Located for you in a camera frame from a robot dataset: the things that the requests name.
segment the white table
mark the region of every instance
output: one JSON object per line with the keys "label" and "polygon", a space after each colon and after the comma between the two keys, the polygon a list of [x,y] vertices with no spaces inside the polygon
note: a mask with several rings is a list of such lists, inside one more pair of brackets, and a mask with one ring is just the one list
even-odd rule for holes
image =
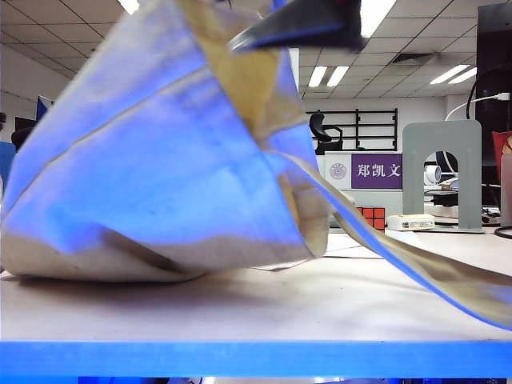
{"label": "white table", "polygon": [[[512,274],[512,242],[421,234]],[[456,310],[382,259],[324,258],[182,284],[1,281],[0,378],[512,377],[512,332]]]}

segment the drop ceiling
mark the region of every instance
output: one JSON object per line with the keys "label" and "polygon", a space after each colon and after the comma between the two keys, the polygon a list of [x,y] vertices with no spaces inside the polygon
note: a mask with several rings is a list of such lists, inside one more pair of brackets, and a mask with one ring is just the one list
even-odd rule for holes
{"label": "drop ceiling", "polygon": [[[265,10],[269,0],[232,0]],[[359,54],[302,49],[299,92],[304,99],[433,97],[466,94],[430,81],[457,64],[476,64],[477,8],[496,0],[397,0]],[[72,78],[124,9],[117,0],[2,0],[0,39],[10,48]],[[400,53],[436,54],[422,66],[391,64]],[[350,66],[336,87],[307,86],[315,66]]]}

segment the red object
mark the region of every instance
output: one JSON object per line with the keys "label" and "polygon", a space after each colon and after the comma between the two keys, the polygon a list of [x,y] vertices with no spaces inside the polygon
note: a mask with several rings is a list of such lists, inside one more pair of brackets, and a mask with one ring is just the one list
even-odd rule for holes
{"label": "red object", "polygon": [[502,156],[512,154],[512,132],[493,132],[494,155],[499,180],[502,180]]}
{"label": "red object", "polygon": [[365,218],[366,222],[376,230],[384,232],[386,226],[386,209],[374,206],[358,206],[358,211]]}

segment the metal rack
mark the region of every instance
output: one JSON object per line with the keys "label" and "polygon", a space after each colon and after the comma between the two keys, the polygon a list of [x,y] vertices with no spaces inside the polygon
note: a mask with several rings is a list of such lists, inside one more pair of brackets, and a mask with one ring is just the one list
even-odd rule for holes
{"label": "metal rack", "polygon": [[[349,127],[355,128],[355,135],[343,135],[343,140],[355,140],[355,147],[359,147],[361,145],[361,140],[364,139],[372,139],[372,140],[393,140],[392,147],[389,148],[367,148],[368,150],[379,150],[379,151],[397,151],[398,150],[398,108],[393,110],[313,110],[307,111],[307,114],[314,114],[320,112],[322,114],[353,114],[354,115],[354,123],[331,123],[332,125],[338,126],[340,128]],[[363,114],[392,114],[391,119],[392,122],[388,123],[361,123],[361,115]],[[391,126],[394,128],[394,134],[390,135],[368,135],[361,134],[361,130],[365,127],[376,127],[376,126]],[[333,136],[333,139],[340,138],[340,136]]]}

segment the black monitor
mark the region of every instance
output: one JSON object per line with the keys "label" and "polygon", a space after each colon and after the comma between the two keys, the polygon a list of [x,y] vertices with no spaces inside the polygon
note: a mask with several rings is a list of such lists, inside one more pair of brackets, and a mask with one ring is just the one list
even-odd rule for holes
{"label": "black monitor", "polygon": [[24,130],[25,128],[34,128],[36,121],[31,118],[14,118],[14,130]]}
{"label": "black monitor", "polygon": [[[478,76],[476,97],[512,92],[512,4],[478,8]],[[499,184],[492,132],[512,129],[512,100],[475,104],[476,119],[482,125],[482,182]]]}

